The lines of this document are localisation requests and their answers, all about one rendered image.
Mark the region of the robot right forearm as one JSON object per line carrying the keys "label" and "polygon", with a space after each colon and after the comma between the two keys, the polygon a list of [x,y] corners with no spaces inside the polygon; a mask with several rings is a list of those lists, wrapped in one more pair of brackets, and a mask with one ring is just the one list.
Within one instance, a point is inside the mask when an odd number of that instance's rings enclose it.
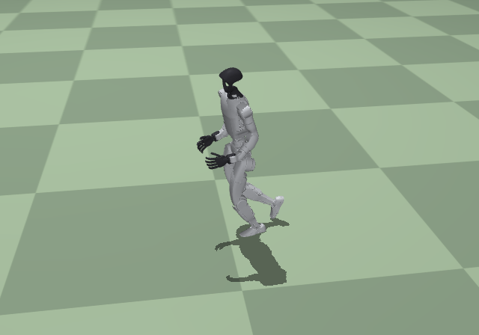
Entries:
{"label": "robot right forearm", "polygon": [[217,134],[215,137],[216,137],[216,140],[220,140],[220,139],[222,139],[222,138],[227,137],[228,135],[229,135],[229,134],[228,134],[228,132],[227,132],[227,130],[226,130],[226,128],[225,128],[225,122],[224,122],[222,128],[219,130],[219,134]]}

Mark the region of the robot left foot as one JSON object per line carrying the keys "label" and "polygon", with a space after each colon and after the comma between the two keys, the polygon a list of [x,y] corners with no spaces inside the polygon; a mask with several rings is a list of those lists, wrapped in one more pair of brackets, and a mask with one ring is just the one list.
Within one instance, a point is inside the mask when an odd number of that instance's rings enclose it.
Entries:
{"label": "robot left foot", "polygon": [[247,230],[242,231],[239,235],[242,237],[248,237],[248,236],[253,236],[258,233],[263,233],[266,231],[266,226],[264,224],[259,224],[260,228],[255,229],[257,227],[250,226]]}

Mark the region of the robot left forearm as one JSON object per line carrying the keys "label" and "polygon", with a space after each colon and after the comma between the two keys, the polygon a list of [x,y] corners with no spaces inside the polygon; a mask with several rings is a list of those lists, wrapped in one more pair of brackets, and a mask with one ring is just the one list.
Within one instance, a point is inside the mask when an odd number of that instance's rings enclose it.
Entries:
{"label": "robot left forearm", "polygon": [[252,151],[258,141],[258,136],[257,135],[252,135],[249,139],[249,142],[244,142],[240,149],[235,152],[235,156],[230,157],[231,163],[235,163],[238,161],[242,161],[245,156],[248,154],[249,151]]}

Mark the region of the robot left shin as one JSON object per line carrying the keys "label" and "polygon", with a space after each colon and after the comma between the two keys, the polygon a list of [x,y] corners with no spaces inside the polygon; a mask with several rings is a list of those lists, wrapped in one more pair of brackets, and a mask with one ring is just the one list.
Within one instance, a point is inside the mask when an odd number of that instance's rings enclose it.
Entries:
{"label": "robot left shin", "polygon": [[254,212],[252,211],[250,205],[248,205],[246,199],[240,199],[236,207],[233,208],[245,221],[247,221],[254,228],[257,227],[255,229],[260,228],[259,223],[254,217]]}

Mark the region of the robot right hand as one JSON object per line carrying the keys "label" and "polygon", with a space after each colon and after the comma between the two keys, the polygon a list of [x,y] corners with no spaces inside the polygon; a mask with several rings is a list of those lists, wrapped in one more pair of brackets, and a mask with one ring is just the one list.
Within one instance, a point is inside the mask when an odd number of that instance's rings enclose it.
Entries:
{"label": "robot right hand", "polygon": [[211,145],[212,142],[218,141],[218,140],[216,140],[216,137],[215,137],[217,134],[219,134],[219,131],[214,132],[213,134],[211,134],[211,136],[208,135],[208,136],[200,137],[200,141],[197,143],[199,151],[201,151],[203,153],[204,149],[206,149],[209,145]]}

